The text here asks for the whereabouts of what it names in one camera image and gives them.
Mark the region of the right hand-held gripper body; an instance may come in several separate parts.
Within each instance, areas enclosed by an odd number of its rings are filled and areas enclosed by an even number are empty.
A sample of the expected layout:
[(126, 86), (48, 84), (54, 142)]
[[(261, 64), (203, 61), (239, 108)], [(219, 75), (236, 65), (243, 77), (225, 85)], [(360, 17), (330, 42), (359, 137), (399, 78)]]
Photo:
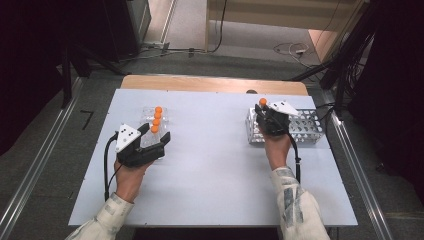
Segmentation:
[[(271, 114), (265, 113), (265, 106), (272, 109)], [(299, 111), (292, 107), (287, 101), (273, 102), (262, 108), (264, 115), (256, 114), (256, 122), (260, 130), (271, 136), (281, 136), (289, 133), (290, 116), (298, 116)]]

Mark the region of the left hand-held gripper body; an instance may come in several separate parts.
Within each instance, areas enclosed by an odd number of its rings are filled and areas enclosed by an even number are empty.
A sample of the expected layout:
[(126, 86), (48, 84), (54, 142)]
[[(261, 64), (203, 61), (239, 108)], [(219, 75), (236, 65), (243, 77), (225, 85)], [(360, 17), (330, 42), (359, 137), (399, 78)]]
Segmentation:
[(142, 136), (138, 137), (137, 129), (127, 124), (121, 124), (118, 130), (115, 152), (118, 162), (128, 168), (146, 165), (165, 155), (164, 148), (166, 145), (161, 142), (142, 147)]

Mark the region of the clear plastic tube rack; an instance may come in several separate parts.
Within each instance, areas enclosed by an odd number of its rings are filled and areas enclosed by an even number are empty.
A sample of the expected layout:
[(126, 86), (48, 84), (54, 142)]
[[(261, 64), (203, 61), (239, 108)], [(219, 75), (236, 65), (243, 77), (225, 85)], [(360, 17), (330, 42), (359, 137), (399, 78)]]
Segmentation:
[[(155, 114), (155, 107), (145, 107), (143, 109), (141, 122), (148, 123), (151, 128), (153, 126), (152, 121), (154, 120), (154, 114)], [(160, 126), (158, 126), (160, 138), (166, 133), (166, 123), (164, 121), (163, 113), (161, 114), (162, 114), (162, 119), (160, 119)], [(141, 137), (141, 146), (142, 147), (151, 146), (149, 144), (149, 140), (150, 140), (150, 129), (144, 136)]]

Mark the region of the metal perforated tube rack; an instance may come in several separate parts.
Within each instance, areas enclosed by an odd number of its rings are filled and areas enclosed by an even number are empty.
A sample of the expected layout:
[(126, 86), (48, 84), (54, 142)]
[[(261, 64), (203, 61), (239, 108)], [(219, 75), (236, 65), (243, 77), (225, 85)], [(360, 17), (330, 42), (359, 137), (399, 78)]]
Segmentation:
[[(315, 144), (324, 135), (319, 117), (314, 109), (300, 109), (299, 115), (289, 115), (289, 133), (299, 144)], [(264, 138), (256, 122), (256, 113), (249, 109), (246, 120), (247, 139), (249, 143), (263, 143)]]

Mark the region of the person's right hand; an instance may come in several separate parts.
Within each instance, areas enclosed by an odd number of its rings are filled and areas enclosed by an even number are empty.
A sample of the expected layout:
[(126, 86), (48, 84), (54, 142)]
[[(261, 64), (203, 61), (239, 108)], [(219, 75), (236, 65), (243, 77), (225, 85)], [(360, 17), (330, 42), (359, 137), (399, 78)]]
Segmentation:
[(288, 135), (265, 135), (265, 153), (271, 170), (287, 166), (287, 156), (291, 147)]

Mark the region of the person's left hand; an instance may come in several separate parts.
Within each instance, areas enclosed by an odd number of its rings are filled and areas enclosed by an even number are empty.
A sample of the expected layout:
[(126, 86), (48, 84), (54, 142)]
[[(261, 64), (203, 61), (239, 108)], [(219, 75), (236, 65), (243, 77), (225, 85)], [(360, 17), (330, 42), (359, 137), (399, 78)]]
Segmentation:
[(116, 171), (116, 195), (126, 202), (133, 203), (139, 194), (141, 183), (151, 163), (137, 167), (128, 168), (115, 161)]

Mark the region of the wooden table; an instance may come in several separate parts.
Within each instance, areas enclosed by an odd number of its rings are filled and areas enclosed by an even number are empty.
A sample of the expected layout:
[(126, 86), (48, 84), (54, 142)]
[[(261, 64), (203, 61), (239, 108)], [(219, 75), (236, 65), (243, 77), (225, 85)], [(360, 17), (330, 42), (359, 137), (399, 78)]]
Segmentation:
[(122, 89), (247, 93), (307, 96), (301, 82), (183, 75), (128, 75)]

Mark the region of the white table board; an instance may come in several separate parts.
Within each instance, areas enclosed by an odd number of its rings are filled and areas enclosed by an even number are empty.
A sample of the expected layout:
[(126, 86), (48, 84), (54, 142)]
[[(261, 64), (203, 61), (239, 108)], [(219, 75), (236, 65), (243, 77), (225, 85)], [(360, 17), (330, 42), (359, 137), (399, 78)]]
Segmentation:
[(171, 140), (148, 168), (126, 222), (141, 227), (276, 226), (279, 211), (264, 150), (247, 140), (245, 119), (257, 94), (116, 90), (84, 177), (70, 224), (104, 203), (104, 166), (115, 161), (110, 137), (141, 124), (149, 107), (169, 116)]

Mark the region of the black tripod stand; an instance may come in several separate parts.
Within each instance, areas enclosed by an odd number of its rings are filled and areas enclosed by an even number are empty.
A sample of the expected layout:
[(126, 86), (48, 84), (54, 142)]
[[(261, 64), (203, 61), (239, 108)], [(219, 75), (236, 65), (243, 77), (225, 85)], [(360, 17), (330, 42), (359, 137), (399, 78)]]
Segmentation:
[(350, 70), (359, 61), (364, 49), (374, 36), (380, 3), (381, 0), (370, 0), (368, 8), (334, 57), (291, 78), (291, 81), (300, 82), (312, 75), (325, 71), (324, 76), (319, 81), (319, 85), (323, 90), (330, 90), (333, 86), (336, 86), (335, 103), (332, 110), (338, 117), (342, 116), (343, 97)]

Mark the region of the grey power strip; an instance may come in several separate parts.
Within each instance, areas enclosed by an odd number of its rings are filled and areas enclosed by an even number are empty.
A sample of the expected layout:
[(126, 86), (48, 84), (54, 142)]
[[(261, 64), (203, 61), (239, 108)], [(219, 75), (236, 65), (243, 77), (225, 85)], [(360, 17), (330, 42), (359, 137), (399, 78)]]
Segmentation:
[(161, 51), (167, 51), (169, 49), (170, 43), (163, 43), (163, 42), (144, 42), (142, 44), (142, 47), (144, 49), (159, 49)]

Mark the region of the black metal stand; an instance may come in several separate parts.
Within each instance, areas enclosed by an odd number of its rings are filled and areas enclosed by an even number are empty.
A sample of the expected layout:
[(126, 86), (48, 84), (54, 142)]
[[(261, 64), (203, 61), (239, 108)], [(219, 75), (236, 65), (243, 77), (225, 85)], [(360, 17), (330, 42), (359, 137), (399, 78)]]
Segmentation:
[(94, 60), (117, 75), (129, 75), (129, 72), (124, 72), (118, 67), (112, 65), (109, 61), (95, 54), (93, 51), (75, 43), (65, 43), (61, 47), (63, 79), (62, 109), (66, 108), (72, 100), (71, 67), (75, 68), (79, 76), (89, 77), (91, 74), (91, 68), (87, 62), (88, 59)]

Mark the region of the light wooden furniture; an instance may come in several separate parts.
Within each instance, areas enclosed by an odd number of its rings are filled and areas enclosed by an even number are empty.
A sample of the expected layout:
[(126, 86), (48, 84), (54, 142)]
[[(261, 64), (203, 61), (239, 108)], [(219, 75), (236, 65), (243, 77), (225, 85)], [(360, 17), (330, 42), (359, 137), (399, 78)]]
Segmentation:
[(307, 29), (323, 62), (369, 6), (370, 0), (207, 0), (205, 46), (209, 22), (224, 16), (230, 22)]

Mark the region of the dark cabinet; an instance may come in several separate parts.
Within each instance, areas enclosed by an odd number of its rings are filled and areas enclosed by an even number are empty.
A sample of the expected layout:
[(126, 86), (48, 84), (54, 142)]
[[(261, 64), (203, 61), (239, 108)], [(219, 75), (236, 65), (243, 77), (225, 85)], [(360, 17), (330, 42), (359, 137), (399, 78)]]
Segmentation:
[(138, 55), (152, 20), (148, 0), (104, 0), (115, 60)]

